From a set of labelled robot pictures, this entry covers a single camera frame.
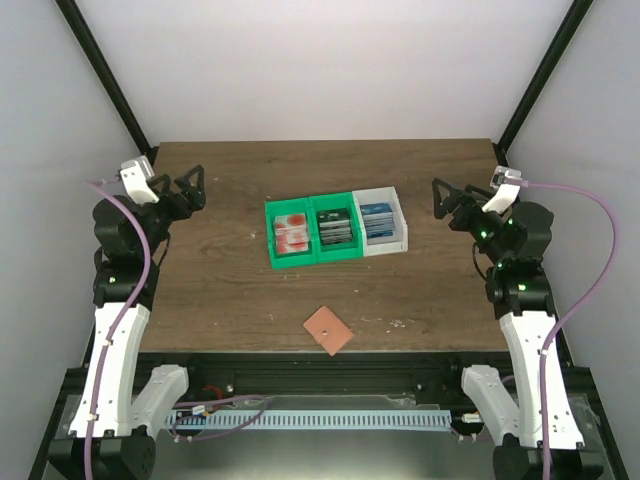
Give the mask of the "red white card stack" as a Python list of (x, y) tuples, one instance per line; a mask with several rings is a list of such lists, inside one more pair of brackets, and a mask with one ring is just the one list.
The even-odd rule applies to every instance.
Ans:
[(274, 243), (279, 255), (309, 250), (310, 234), (304, 213), (276, 216), (273, 222)]

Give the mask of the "black card stack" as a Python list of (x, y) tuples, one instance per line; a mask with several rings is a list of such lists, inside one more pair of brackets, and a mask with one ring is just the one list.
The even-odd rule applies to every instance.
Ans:
[(323, 246), (350, 243), (353, 240), (351, 215), (346, 208), (319, 211), (316, 214)]

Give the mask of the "pink leather card holder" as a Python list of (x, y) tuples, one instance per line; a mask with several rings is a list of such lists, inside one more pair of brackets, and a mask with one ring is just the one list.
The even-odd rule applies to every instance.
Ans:
[(312, 314), (303, 327), (330, 356), (335, 356), (354, 337), (350, 328), (327, 306)]

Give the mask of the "green bin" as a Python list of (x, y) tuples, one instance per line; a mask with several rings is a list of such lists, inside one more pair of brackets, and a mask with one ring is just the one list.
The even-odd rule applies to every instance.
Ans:
[[(314, 222), (313, 210), (307, 197), (276, 200), (265, 203), (266, 243), (271, 266), (273, 269), (293, 268), (313, 265), (317, 262), (317, 227)], [(293, 213), (304, 213), (307, 217), (310, 234), (309, 250), (297, 254), (279, 255), (276, 252), (273, 233), (273, 222), (276, 216)]]
[[(363, 235), (351, 192), (332, 193), (310, 197), (310, 205), (314, 213), (314, 222), (318, 231), (317, 261), (331, 263), (360, 258), (363, 256)], [(349, 218), (350, 241), (339, 243), (323, 242), (318, 215), (321, 212), (345, 209)]]

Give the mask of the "black aluminium front rail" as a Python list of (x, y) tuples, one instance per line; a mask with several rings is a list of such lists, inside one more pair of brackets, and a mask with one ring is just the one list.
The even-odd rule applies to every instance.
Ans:
[(422, 403), (463, 405), (461, 376), (472, 365), (488, 365), (504, 378), (515, 373), (505, 352), (409, 353), (142, 353), (133, 386), (138, 393), (151, 371), (164, 364), (187, 369), (194, 400), (214, 386), (230, 395), (415, 395)]

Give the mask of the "white bin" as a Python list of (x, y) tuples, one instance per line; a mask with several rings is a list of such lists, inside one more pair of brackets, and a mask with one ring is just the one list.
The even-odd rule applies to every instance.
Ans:
[[(408, 226), (405, 220), (399, 197), (394, 187), (380, 187), (373, 189), (355, 190), (352, 192), (355, 206), (358, 210), (361, 231), (363, 235), (363, 255), (377, 256), (406, 252), (408, 250)], [(369, 203), (388, 202), (399, 214), (400, 224), (396, 234), (392, 237), (368, 239), (360, 213), (360, 206)]]

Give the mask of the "blue card stack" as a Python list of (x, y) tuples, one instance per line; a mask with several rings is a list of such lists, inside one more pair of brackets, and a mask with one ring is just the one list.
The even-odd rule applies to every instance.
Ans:
[(360, 213), (368, 239), (392, 237), (399, 228), (399, 214), (388, 202), (361, 205)]

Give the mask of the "middle green bin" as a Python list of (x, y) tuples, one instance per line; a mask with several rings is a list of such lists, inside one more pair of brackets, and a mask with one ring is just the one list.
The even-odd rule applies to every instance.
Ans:
[[(310, 197), (310, 205), (314, 213), (314, 222), (318, 231), (317, 261), (331, 263), (360, 258), (363, 256), (363, 235), (351, 192), (332, 193)], [(339, 243), (323, 242), (318, 215), (321, 212), (345, 209), (349, 218), (350, 241)]]

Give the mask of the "left black frame post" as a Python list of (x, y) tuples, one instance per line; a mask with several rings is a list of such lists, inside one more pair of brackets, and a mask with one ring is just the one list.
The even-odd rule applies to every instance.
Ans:
[(82, 49), (86, 59), (100, 81), (105, 93), (120, 117), (131, 140), (140, 154), (146, 155), (151, 162), (157, 156), (158, 147), (152, 146), (137, 120), (116, 76), (95, 39), (78, 4), (74, 0), (55, 0), (68, 27)]

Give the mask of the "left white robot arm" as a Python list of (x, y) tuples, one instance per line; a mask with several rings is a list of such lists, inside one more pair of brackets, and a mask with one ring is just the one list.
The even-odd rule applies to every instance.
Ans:
[(92, 211), (99, 248), (94, 254), (94, 337), (79, 405), (67, 433), (48, 448), (48, 460), (66, 479), (148, 479), (156, 439), (177, 401), (196, 402), (203, 377), (179, 365), (152, 369), (140, 393), (134, 376), (149, 323), (161, 262), (173, 223), (206, 205), (204, 169), (171, 178), (155, 175), (144, 156), (122, 163), (121, 195), (91, 183), (100, 195)]

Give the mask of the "left green bin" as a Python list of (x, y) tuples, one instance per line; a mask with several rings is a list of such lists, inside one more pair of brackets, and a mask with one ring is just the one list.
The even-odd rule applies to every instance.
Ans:
[[(314, 222), (313, 210), (307, 197), (276, 200), (265, 203), (266, 243), (271, 266), (273, 269), (293, 268), (313, 265), (317, 262), (317, 227)], [(293, 213), (304, 213), (307, 217), (310, 234), (309, 250), (297, 254), (279, 255), (276, 252), (273, 233), (273, 222), (276, 216)]]

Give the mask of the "right black frame post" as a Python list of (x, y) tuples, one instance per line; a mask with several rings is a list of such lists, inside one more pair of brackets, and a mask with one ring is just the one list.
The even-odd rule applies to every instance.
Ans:
[(593, 3), (593, 0), (574, 0), (571, 2), (502, 135), (497, 142), (493, 143), (496, 158), (500, 160), (501, 165), (507, 164), (506, 157), (510, 147)]

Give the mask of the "black frame post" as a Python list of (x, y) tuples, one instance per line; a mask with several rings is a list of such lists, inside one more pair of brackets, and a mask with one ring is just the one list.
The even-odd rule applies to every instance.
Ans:
[(496, 158), (500, 160), (501, 165), (507, 164), (506, 157), (510, 147), (593, 3), (593, 0), (574, 0), (571, 2), (502, 135), (497, 142), (493, 143)]
[(140, 154), (146, 155), (151, 162), (157, 156), (158, 147), (152, 146), (137, 120), (116, 76), (95, 39), (78, 4), (74, 0), (55, 0), (68, 27), (82, 49), (86, 59), (100, 81), (105, 93), (120, 117), (131, 140)]

